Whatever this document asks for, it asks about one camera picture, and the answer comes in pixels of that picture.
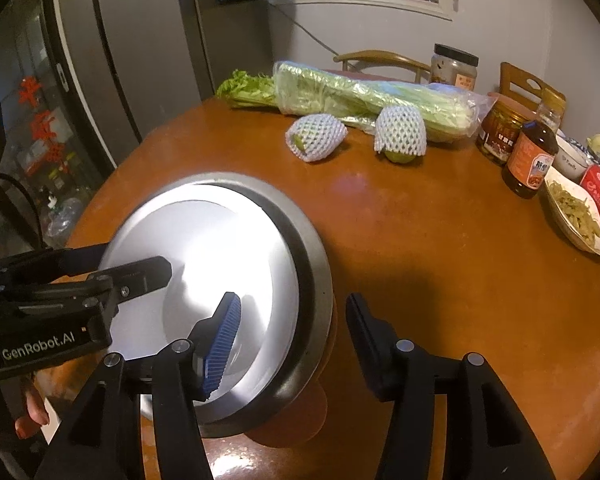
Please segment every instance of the window sill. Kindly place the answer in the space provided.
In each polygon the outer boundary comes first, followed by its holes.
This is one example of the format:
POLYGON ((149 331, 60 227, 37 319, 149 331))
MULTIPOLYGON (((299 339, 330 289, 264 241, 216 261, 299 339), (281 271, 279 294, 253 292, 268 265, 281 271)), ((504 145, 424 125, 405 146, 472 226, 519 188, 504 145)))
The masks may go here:
POLYGON ((391 9, 410 10, 428 16, 435 16, 442 20, 452 21, 451 9, 445 9, 442 3, 433 3, 426 0, 269 0, 273 5, 301 5, 301 4, 356 4, 375 7, 388 7, 391 9))

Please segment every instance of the bottle label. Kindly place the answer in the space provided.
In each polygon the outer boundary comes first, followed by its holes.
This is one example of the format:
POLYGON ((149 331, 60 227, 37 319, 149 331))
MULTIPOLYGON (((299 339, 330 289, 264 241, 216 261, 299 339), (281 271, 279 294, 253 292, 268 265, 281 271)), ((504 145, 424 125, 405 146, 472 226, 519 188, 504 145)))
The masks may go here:
POLYGON ((456 74, 456 84, 454 86, 473 92, 475 88, 475 78, 467 75, 456 74))
POLYGON ((500 162, 507 162, 518 139, 520 126, 498 110, 492 110, 484 118, 482 129, 488 132, 484 148, 500 162))
POLYGON ((553 155, 536 146, 521 132, 507 161, 507 167, 519 182, 529 189, 538 189, 553 163, 553 155))

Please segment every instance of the wooden chair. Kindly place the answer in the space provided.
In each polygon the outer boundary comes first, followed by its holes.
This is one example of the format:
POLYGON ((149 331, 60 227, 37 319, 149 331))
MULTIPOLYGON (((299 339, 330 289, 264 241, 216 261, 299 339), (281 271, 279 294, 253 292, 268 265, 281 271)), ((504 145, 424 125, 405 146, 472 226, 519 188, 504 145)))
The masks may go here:
POLYGON ((360 52, 351 52, 350 54, 336 56, 333 60, 336 63, 342 62, 342 69, 345 72, 350 72, 351 61, 362 61, 381 66, 397 66, 399 68, 405 68, 415 72, 415 82, 418 84, 420 84, 423 77, 425 80, 428 80, 429 72, 431 71, 429 65, 386 50, 362 50, 360 52))
POLYGON ((566 101, 564 94, 558 92, 552 86, 549 86, 547 83, 542 81, 539 77, 531 74, 530 72, 526 72, 517 66, 512 65, 511 63, 503 62, 500 64, 500 93, 502 95, 506 95, 507 97, 512 98, 514 101, 519 102, 521 105, 526 106, 529 110, 536 110, 538 108, 538 103, 532 101, 528 97, 523 96, 519 92, 511 89, 511 85, 514 84, 519 86, 523 90, 529 92, 530 94, 535 95, 540 98, 542 95, 542 89, 549 88, 556 92, 561 98, 566 101), (539 88, 535 88, 531 86, 529 83, 533 81, 539 88))

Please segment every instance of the plastic bag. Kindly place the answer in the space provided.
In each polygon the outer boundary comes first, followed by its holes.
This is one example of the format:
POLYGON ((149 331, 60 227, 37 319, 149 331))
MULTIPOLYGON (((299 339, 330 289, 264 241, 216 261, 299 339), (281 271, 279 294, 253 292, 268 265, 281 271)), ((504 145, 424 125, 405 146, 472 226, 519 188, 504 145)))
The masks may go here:
POLYGON ((288 61, 275 64, 273 81, 283 114, 328 113, 372 135, 383 108, 415 106, 432 142, 471 137, 496 102, 443 84, 358 80, 288 61))
POLYGON ((54 247, 63 248, 65 246, 83 210, 84 205, 77 198, 68 198, 62 202, 46 228, 46 235, 52 240, 54 247))

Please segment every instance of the glass jar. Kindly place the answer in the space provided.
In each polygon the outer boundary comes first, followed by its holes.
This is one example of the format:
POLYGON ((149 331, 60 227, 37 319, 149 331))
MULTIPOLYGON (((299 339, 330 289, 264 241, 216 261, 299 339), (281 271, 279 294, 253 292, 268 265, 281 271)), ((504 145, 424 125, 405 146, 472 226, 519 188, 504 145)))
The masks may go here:
POLYGON ((482 121, 475 143, 484 156, 502 166, 509 160, 523 124, 532 121, 536 115, 510 97, 496 92, 488 95, 497 101, 482 121))
POLYGON ((433 51, 430 82, 474 90, 478 77, 477 56, 439 43, 436 43, 433 51))

